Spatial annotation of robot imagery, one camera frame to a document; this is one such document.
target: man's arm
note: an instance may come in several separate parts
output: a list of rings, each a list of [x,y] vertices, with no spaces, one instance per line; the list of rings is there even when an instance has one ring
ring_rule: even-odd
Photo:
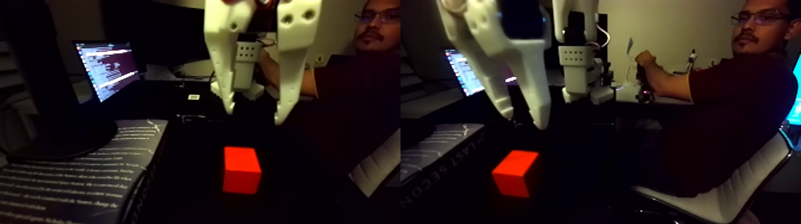
[[[641,66],[645,68],[648,84],[656,95],[691,101],[689,75],[671,75],[656,62],[645,62]]]
[[[276,89],[280,88],[280,66],[276,60],[270,58],[270,54],[266,50],[262,50],[259,54],[259,66],[262,70],[262,75],[270,82]],[[317,96],[317,85],[314,80],[314,70],[304,70],[303,81],[300,84],[300,94],[304,96]]]

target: red block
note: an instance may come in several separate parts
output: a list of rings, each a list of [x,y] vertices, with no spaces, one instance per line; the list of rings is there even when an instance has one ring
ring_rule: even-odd
[[[261,167],[252,148],[225,147],[225,174],[223,191],[255,194],[259,189]]]
[[[525,185],[530,167],[537,160],[538,152],[512,150],[493,170],[493,179],[503,195],[528,198]]]

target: eyeglasses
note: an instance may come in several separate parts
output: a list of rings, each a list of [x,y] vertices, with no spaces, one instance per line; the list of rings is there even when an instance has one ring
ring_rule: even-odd
[[[380,16],[381,23],[398,24],[401,23],[401,11],[398,9],[388,9],[381,12],[363,11],[354,14],[359,23],[370,23],[375,17]]]
[[[778,10],[762,10],[751,14],[748,12],[739,12],[731,16],[731,24],[742,26],[751,20],[753,16],[756,20],[756,25],[769,26],[780,19],[787,19],[788,14],[782,14]]]

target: office chair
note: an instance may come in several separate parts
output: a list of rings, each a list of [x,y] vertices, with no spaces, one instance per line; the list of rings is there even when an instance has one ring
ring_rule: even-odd
[[[353,168],[348,177],[370,198],[392,170],[401,164],[401,129]]]
[[[694,198],[679,198],[642,186],[638,194],[707,223],[732,223],[748,210],[754,192],[761,190],[793,154],[790,140],[781,130],[723,184]]]

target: screw hole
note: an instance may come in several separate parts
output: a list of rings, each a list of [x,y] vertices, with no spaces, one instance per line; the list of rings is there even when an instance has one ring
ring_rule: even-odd
[[[281,22],[283,22],[284,24],[292,23],[292,15],[288,14],[288,15],[284,16],[284,18],[281,19]]]
[[[313,19],[314,18],[314,11],[313,10],[306,10],[306,12],[303,13],[303,18],[306,18],[308,20]]]

